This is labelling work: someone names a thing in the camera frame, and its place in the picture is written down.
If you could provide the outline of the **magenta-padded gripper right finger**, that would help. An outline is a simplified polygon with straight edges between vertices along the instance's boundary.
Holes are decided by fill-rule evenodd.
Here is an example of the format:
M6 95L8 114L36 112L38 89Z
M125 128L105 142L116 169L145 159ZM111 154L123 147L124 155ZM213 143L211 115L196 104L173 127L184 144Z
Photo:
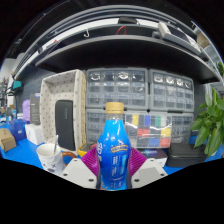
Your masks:
M154 158L147 159L137 149L131 149L127 166L127 188L136 189L165 177L167 173Z

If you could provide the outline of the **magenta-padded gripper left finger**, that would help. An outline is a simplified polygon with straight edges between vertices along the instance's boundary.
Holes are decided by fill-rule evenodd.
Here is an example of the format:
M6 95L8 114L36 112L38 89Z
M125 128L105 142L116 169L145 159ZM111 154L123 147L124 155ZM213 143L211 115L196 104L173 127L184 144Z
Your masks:
M96 148L93 147L81 159L74 158L61 177L84 188L100 188L100 166Z

